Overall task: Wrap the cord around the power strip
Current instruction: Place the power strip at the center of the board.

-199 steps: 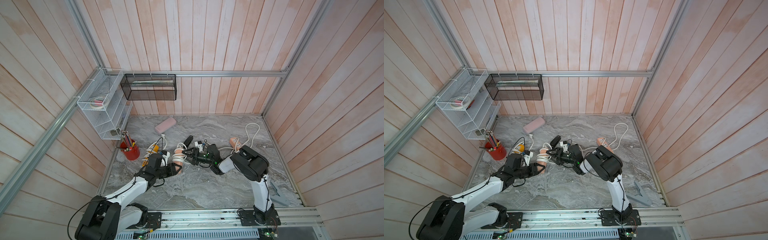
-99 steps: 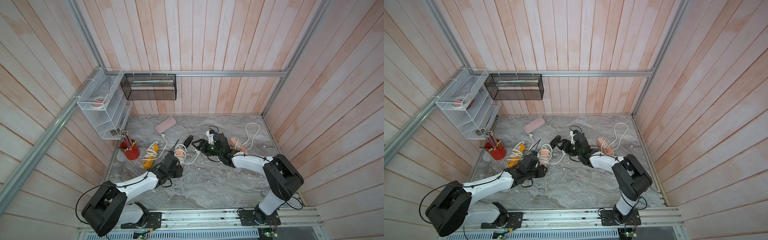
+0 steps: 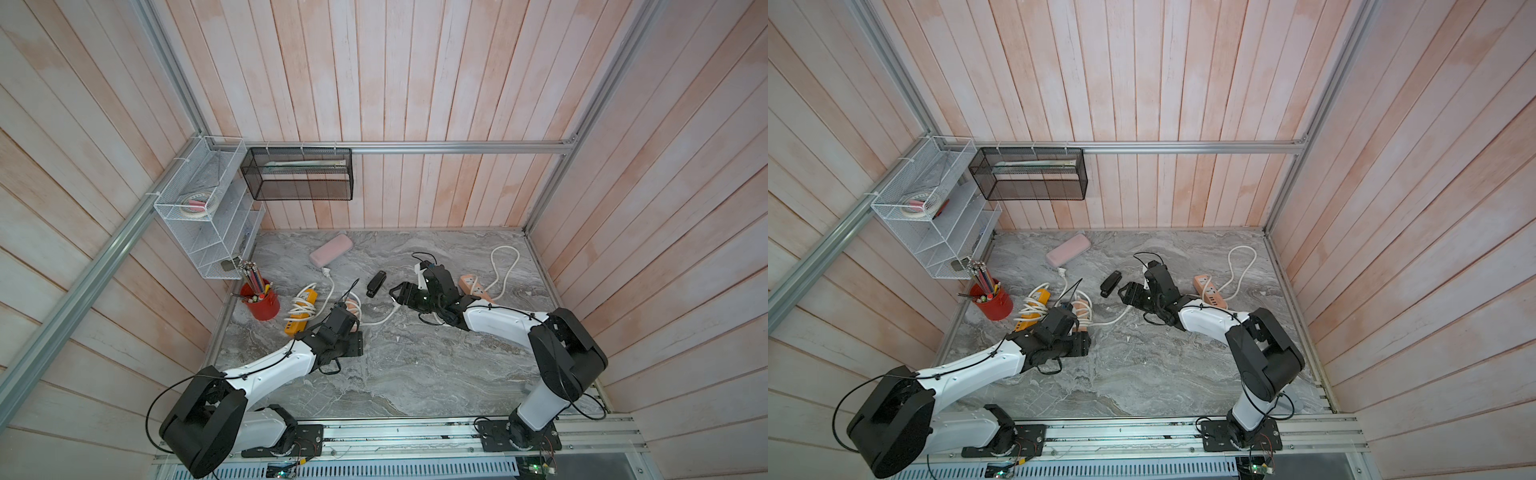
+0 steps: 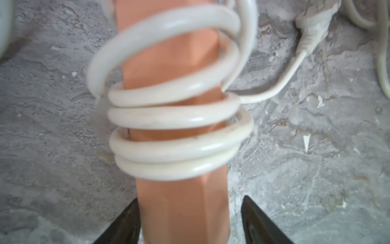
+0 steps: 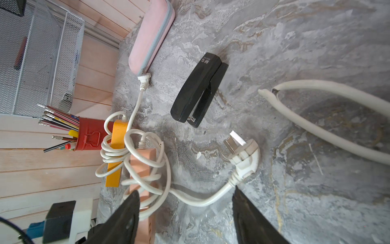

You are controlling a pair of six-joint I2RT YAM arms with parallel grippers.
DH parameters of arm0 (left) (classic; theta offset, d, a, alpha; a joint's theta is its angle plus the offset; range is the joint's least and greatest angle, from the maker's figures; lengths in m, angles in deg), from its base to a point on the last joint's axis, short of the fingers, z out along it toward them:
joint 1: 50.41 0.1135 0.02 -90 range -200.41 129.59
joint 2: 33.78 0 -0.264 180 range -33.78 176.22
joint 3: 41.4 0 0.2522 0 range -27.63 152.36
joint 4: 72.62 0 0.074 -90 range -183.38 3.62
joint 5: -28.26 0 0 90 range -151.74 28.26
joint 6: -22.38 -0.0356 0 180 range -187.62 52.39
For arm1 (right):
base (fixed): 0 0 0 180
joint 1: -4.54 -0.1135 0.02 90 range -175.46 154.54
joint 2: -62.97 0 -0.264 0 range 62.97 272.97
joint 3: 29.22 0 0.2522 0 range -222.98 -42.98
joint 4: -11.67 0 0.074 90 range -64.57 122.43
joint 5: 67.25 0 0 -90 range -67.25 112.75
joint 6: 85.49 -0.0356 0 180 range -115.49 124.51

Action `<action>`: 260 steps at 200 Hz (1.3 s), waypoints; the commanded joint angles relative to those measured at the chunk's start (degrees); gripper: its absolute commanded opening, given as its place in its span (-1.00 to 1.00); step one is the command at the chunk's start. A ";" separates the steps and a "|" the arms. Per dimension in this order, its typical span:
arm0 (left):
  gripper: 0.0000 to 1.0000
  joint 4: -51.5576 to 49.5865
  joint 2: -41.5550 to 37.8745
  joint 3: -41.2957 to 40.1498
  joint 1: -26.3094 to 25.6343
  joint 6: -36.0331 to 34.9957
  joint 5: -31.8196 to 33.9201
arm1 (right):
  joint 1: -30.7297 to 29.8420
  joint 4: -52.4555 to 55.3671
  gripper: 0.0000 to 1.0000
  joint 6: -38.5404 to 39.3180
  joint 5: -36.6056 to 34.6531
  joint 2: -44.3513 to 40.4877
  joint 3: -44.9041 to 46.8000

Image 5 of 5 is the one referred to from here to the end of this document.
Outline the yellow power strip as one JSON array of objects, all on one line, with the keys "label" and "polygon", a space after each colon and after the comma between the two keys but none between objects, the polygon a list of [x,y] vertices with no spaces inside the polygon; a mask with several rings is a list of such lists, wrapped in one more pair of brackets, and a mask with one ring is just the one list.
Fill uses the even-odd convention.
[{"label": "yellow power strip", "polygon": [[[121,120],[116,120],[113,124],[111,147],[113,149],[124,149],[124,136],[127,129],[127,123]],[[121,161],[109,163],[108,172],[111,173],[106,177],[105,187],[117,188],[119,187],[121,177]]]}]

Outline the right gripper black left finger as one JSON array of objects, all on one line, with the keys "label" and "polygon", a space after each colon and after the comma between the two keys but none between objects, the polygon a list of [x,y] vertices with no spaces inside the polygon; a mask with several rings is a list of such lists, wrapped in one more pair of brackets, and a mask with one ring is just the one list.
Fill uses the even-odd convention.
[{"label": "right gripper black left finger", "polygon": [[139,224],[140,196],[134,191],[104,223],[88,232],[85,244],[134,244]]}]

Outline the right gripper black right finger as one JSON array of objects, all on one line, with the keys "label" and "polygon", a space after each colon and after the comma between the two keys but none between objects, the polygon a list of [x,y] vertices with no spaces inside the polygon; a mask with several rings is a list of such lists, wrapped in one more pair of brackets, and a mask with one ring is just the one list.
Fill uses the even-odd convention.
[{"label": "right gripper black right finger", "polygon": [[239,188],[232,202],[238,243],[289,244]]}]

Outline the pink power strip front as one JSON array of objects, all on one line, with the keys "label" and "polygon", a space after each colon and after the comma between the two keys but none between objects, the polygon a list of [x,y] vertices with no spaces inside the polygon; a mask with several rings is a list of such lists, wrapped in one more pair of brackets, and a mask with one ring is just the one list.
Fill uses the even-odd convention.
[{"label": "pink power strip front", "polygon": [[[138,149],[137,150],[142,156],[149,160],[156,159],[156,149]],[[147,164],[142,163],[140,160],[136,159],[135,156],[131,156],[130,164],[133,166],[136,173],[139,174],[140,177],[149,176],[151,174],[151,167]],[[140,186],[136,183],[135,185],[131,185],[128,193],[132,193],[135,190],[139,190]],[[148,200],[152,194],[147,192],[146,190],[141,190],[139,193],[141,203],[143,201]],[[140,208],[140,214],[143,211],[149,209],[150,206],[142,206]],[[154,244],[155,241],[155,216],[151,215],[144,220],[141,220],[138,223],[137,234],[135,238],[135,244]]]}]

